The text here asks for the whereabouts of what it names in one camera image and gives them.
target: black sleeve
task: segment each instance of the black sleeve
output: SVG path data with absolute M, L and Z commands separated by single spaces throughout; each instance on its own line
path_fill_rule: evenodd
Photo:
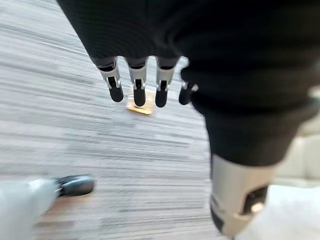
M 279 162 L 318 111 L 320 4 L 315 1 L 149 1 L 156 41 L 189 58 L 211 152 L 248 166 Z

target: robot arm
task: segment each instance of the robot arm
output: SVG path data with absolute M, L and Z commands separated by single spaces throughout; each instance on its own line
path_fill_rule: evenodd
M 320 4 L 58 2 L 96 65 L 114 56 L 188 57 L 181 92 L 198 88 L 191 101 L 210 140 L 212 218 L 224 235 L 241 232 L 263 209 L 299 125 L 318 111 L 308 91 L 320 79 Z

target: small yellow object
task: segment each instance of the small yellow object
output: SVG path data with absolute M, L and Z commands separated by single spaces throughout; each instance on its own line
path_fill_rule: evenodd
M 134 100 L 134 90 L 131 88 L 128 95 L 128 102 L 126 108 L 141 114 L 150 115 L 152 114 L 154 102 L 155 102 L 155 92 L 146 89 L 145 90 L 145 104 L 143 106 L 137 106 Z

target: black fabric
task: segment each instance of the black fabric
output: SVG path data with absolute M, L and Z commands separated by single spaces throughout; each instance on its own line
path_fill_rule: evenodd
M 186 56 L 211 151 L 266 166 L 318 111 L 319 1 L 58 0 L 93 59 Z

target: striped carpet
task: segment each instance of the striped carpet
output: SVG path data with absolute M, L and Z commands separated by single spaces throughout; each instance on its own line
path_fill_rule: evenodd
M 178 103 L 150 115 L 111 100 L 53 0 L 0 1 L 0 176 L 91 174 L 91 195 L 59 199 L 35 240 L 222 240 L 209 215 L 202 116 Z M 124 94 L 129 71 L 119 59 Z M 155 59 L 147 88 L 156 87 Z

